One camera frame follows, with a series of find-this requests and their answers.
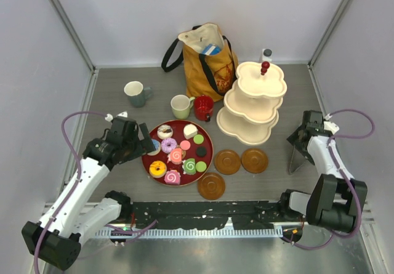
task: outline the wood grain surface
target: wood grain surface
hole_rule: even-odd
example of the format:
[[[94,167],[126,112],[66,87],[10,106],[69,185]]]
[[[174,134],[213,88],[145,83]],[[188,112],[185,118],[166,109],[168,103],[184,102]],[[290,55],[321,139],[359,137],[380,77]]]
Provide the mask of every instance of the wood grain surface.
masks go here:
[[[287,83],[287,93],[279,109],[279,122],[273,128],[269,140],[261,148],[269,159],[268,168],[262,174],[250,174],[241,168],[236,174],[223,175],[226,183],[223,201],[279,199],[286,189],[311,192],[318,180],[314,166],[305,163],[295,174],[287,174],[287,166],[292,147],[286,138],[297,128],[304,110],[319,110],[318,100],[306,65],[281,65]],[[127,100],[123,87],[129,81],[138,80],[144,86],[151,86],[153,97],[142,108],[134,108]],[[183,67],[170,73],[161,68],[117,68],[101,69],[98,75],[90,110],[117,115],[128,111],[129,117],[138,123],[146,123],[149,130],[164,121],[175,119],[171,112],[171,98],[185,94]],[[248,146],[236,138],[223,134],[216,124],[216,114],[223,102],[215,103],[214,117],[211,122],[198,121],[192,111],[188,120],[202,126],[214,144],[214,153],[232,149],[240,156]],[[90,115],[87,119],[82,138],[81,152],[90,140],[100,137],[109,124],[102,118]],[[301,160],[297,154],[296,162]],[[208,172],[217,172],[211,164]],[[146,173],[141,159],[114,167],[108,177],[94,191],[91,202],[101,201],[106,192],[123,191],[133,201],[205,201],[197,191],[197,183],[185,187],[166,187],[155,182]]]

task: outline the black cookie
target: black cookie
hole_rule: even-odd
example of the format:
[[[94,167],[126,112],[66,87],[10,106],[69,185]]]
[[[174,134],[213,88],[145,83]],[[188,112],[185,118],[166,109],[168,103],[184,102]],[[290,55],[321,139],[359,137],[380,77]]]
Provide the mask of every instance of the black cookie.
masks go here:
[[[198,147],[196,149],[196,155],[198,157],[205,157],[207,155],[207,149],[205,147]]]

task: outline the round red tray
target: round red tray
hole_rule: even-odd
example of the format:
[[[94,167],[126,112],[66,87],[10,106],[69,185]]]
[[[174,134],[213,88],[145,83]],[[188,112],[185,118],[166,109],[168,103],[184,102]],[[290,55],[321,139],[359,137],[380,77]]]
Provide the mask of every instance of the round red tray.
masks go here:
[[[172,138],[177,141],[178,145],[181,143],[181,141],[185,140],[185,136],[183,135],[183,128],[187,124],[194,124],[198,129],[198,134],[203,135],[204,142],[201,145],[197,145],[194,143],[193,138],[188,139],[191,147],[189,150],[186,151],[186,156],[184,157],[183,160],[186,160],[189,158],[194,158],[196,160],[196,163],[199,161],[204,161],[207,164],[207,169],[204,172],[196,172],[196,174],[194,174],[194,175],[183,174],[183,168],[182,168],[183,164],[174,164],[172,162],[167,163],[167,159],[168,159],[167,154],[165,154],[165,152],[163,152],[163,151],[160,151],[157,155],[154,155],[154,156],[149,156],[149,155],[142,156],[142,164],[143,164],[145,170],[150,175],[150,173],[149,173],[150,164],[156,160],[160,160],[160,161],[166,163],[168,171],[176,170],[180,173],[180,185],[166,184],[164,181],[164,176],[160,177],[160,178],[155,178],[155,177],[151,176],[151,178],[156,180],[157,182],[162,183],[166,186],[179,187],[179,186],[188,185],[190,183],[197,181],[209,169],[209,166],[211,165],[212,158],[214,155],[214,147],[212,145],[212,141],[211,141],[211,138],[209,137],[208,133],[200,125],[195,124],[190,121],[186,121],[186,120],[172,120],[172,121],[164,122],[162,124],[167,124],[172,127],[172,130],[174,131]],[[162,140],[159,139],[159,137],[158,137],[158,127],[159,126],[157,126],[155,129],[153,129],[150,132],[150,137],[152,139],[155,139],[155,140],[161,142]],[[200,158],[196,155],[196,149],[198,147],[205,147],[207,149],[207,155],[205,155],[205,157]]]

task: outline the black strap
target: black strap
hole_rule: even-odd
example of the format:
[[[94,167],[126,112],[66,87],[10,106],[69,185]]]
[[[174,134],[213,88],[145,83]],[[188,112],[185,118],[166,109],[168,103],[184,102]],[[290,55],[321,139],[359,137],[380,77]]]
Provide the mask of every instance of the black strap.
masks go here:
[[[201,27],[201,25],[194,26],[192,30],[195,30],[199,27]],[[171,65],[167,66],[168,61],[170,60],[171,55],[174,53],[174,50],[177,47],[178,42],[179,39],[178,38],[175,39],[174,42],[170,45],[170,47],[166,51],[166,53],[164,54],[163,61],[161,62],[161,68],[166,73],[172,71],[183,62],[183,52],[181,51],[179,57]]]
[[[234,63],[234,58],[233,58],[233,51],[231,49],[231,44],[229,42],[229,40],[227,39],[226,36],[223,36],[223,39],[227,41],[228,43],[228,48],[230,48],[230,53],[231,53],[231,62],[233,64],[233,82],[235,82],[236,80],[236,75],[235,75],[235,63]],[[214,78],[214,75],[212,74],[211,68],[209,68],[208,64],[205,61],[205,54],[199,54],[198,58],[199,61],[201,62],[201,66],[203,68],[204,74],[208,80],[209,85],[212,87],[212,89],[214,91],[216,91],[217,94],[221,95],[222,97],[226,94],[226,93],[221,93],[219,92],[219,90],[217,89],[217,85],[216,85],[216,81]]]

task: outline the yellow donut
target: yellow donut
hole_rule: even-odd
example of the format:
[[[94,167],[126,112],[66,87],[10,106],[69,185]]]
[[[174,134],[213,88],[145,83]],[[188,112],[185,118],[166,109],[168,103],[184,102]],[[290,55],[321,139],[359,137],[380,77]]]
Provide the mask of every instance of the yellow donut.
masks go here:
[[[167,172],[167,166],[162,161],[154,161],[149,167],[149,173],[152,177],[162,177]]]

